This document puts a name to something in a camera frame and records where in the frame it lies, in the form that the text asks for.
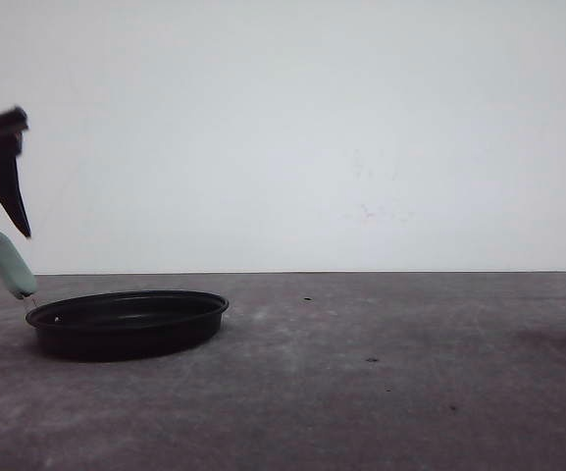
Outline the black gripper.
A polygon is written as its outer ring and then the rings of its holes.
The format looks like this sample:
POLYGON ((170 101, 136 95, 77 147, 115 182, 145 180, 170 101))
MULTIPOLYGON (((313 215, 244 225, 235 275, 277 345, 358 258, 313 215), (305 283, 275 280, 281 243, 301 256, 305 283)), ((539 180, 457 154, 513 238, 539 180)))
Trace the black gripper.
POLYGON ((27 129, 27 114, 20 106, 0 113, 0 204, 19 232, 31 238, 17 166, 23 149, 21 133, 27 129))

